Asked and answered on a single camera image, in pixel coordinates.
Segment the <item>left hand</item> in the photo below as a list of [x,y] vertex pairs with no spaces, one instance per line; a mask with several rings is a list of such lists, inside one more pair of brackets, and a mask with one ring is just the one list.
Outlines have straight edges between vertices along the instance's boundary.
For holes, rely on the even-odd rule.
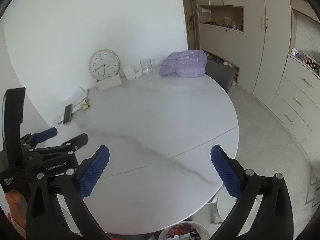
[[25,215],[22,213],[18,204],[22,201],[22,195],[17,190],[11,190],[5,194],[10,214],[9,220],[15,230],[25,239]]

